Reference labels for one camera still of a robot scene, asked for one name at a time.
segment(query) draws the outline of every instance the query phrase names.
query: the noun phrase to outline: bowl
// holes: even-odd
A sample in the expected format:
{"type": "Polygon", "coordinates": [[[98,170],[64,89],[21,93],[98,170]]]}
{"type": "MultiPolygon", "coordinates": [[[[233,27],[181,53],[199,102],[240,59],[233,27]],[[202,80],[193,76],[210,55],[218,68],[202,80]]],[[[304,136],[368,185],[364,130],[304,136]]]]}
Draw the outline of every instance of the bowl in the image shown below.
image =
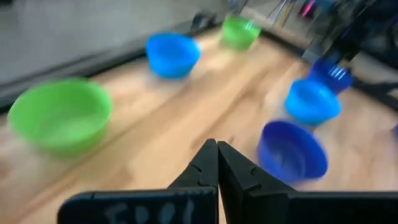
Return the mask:
{"type": "Polygon", "coordinates": [[[338,95],[353,84],[353,75],[328,60],[317,60],[308,73],[308,79],[324,83],[338,95]]]}
{"type": "Polygon", "coordinates": [[[193,39],[173,33],[153,35],[146,43],[146,53],[150,69],[160,78],[186,77],[200,58],[193,39]]]}
{"type": "Polygon", "coordinates": [[[260,35],[261,28],[240,16],[227,16],[223,23],[223,42],[238,50],[246,50],[260,35]]]}
{"type": "Polygon", "coordinates": [[[325,152],[318,141],[288,121],[273,121],[264,126],[257,155],[260,167],[289,185],[320,178],[328,169],[325,152]]]}
{"type": "Polygon", "coordinates": [[[341,112],[337,96],[322,83],[308,79],[293,82],[285,108],[298,122],[312,126],[322,124],[341,112]]]}
{"type": "Polygon", "coordinates": [[[85,79],[43,83],[23,93],[11,107],[10,127],[47,152],[77,154],[100,141],[111,115],[111,100],[85,79]]]}

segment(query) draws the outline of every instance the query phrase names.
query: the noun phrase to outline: wooden surface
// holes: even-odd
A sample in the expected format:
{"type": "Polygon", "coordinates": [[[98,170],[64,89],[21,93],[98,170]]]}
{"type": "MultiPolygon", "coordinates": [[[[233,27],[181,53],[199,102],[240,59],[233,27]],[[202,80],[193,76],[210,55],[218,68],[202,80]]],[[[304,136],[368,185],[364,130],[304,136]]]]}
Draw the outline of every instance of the wooden surface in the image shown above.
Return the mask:
{"type": "MultiPolygon", "coordinates": [[[[94,78],[111,94],[114,112],[97,149],[56,158],[0,128],[0,222],[55,223],[58,207],[86,190],[164,188],[207,138],[228,141],[256,162],[262,127],[288,118],[290,84],[308,65],[266,39],[248,52],[220,45],[218,32],[198,37],[203,54],[188,79],[156,79],[146,60],[94,78]]],[[[397,190],[397,115],[356,90],[340,96],[342,114],[314,130],[327,150],[324,178],[305,190],[397,190]]]]}

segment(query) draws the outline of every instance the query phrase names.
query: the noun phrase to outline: light blue bowl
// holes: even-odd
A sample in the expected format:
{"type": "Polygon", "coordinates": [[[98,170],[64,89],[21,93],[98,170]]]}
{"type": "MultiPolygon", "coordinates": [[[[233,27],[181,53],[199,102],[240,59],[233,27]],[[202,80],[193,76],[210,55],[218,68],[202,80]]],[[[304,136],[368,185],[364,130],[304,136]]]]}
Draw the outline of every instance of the light blue bowl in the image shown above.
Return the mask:
{"type": "Polygon", "coordinates": [[[341,112],[336,95],[320,82],[308,79],[293,82],[285,108],[298,122],[314,126],[341,112]]]}
{"type": "Polygon", "coordinates": [[[161,78],[187,76],[200,58],[193,39],[180,34],[153,35],[146,43],[150,69],[161,78]]]}

